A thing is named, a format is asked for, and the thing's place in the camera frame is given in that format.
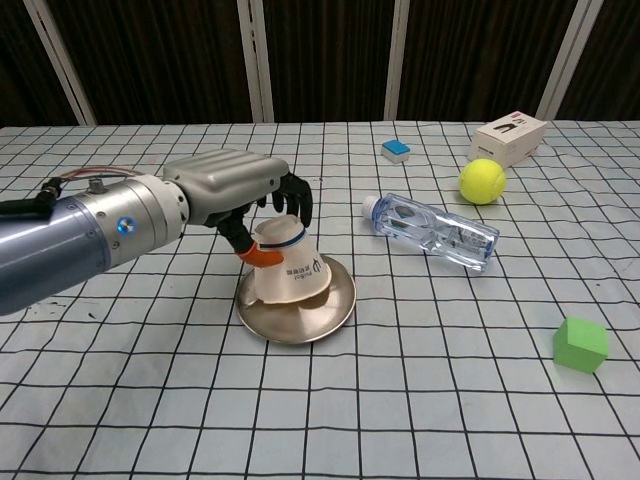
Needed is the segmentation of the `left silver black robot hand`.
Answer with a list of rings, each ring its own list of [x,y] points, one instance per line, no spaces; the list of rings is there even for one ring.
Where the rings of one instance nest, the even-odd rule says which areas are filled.
[[[162,178],[186,195],[188,223],[215,228],[245,263],[259,268],[283,261],[279,251],[263,251],[244,224],[253,204],[263,208],[272,198],[274,209],[299,217],[309,226],[313,196],[307,181],[279,158],[249,151],[216,150],[168,162]]]

